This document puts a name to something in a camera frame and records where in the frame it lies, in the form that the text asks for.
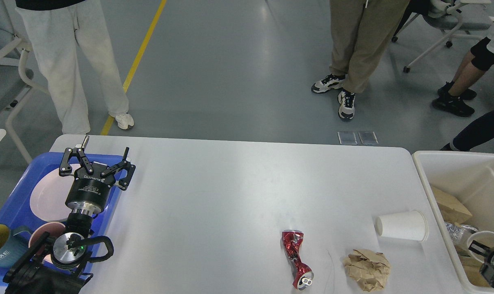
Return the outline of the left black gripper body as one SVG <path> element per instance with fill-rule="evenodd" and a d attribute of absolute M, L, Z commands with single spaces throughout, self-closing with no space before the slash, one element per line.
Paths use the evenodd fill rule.
<path fill-rule="evenodd" d="M 71 210 L 87 209 L 90 215 L 103 212 L 113 185 L 113 176 L 103 178 L 97 174 L 91 176 L 81 171 L 73 177 L 75 179 L 65 205 Z"/>

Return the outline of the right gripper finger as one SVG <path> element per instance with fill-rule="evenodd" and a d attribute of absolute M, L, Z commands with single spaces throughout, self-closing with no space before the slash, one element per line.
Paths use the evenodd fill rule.
<path fill-rule="evenodd" d="M 470 244 L 470 255 L 475 258 L 488 258 L 492 253 L 492 250 L 487 245 L 484 245 L 476 240 L 473 240 Z"/>

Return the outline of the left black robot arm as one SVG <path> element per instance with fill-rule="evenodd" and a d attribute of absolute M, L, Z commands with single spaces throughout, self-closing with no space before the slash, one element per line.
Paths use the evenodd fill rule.
<path fill-rule="evenodd" d="M 90 161 L 85 155 L 88 141 L 85 136 L 81 145 L 67 148 L 59 166 L 61 177 L 73 177 L 64 233 L 52 237 L 44 232 L 29 247 L 4 276 L 7 294 L 78 294 L 93 277 L 85 272 L 87 264 L 114 255 L 111 239 L 92 236 L 91 226 L 105 210 L 111 188 L 127 190 L 136 167 L 128 160 L 129 147 L 112 166 Z"/>

